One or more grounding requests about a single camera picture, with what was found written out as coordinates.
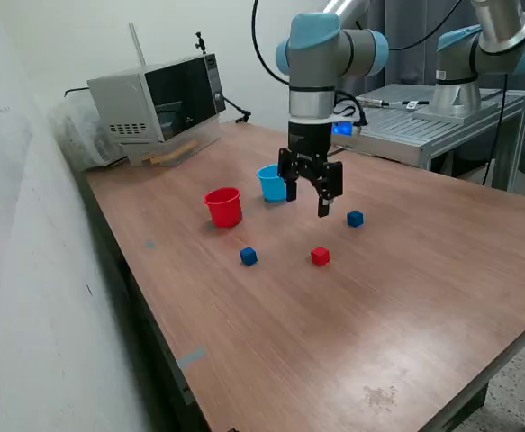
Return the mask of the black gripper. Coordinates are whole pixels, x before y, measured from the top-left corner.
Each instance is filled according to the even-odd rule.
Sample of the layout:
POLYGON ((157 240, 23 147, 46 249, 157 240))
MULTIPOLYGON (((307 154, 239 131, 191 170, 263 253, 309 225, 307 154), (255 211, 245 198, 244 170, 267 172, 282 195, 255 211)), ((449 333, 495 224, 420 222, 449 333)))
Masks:
MULTIPOLYGON (((331 146, 332 126, 328 123, 288 123, 288 148, 281 148, 278 154, 277 173, 285 182, 285 198, 296 200, 297 179, 302 175, 305 164, 295 153, 309 157, 327 158, 331 146)), ((343 194, 343 165, 341 162, 316 160, 310 168, 309 180, 319 195, 318 217, 330 213, 330 205, 343 194)))

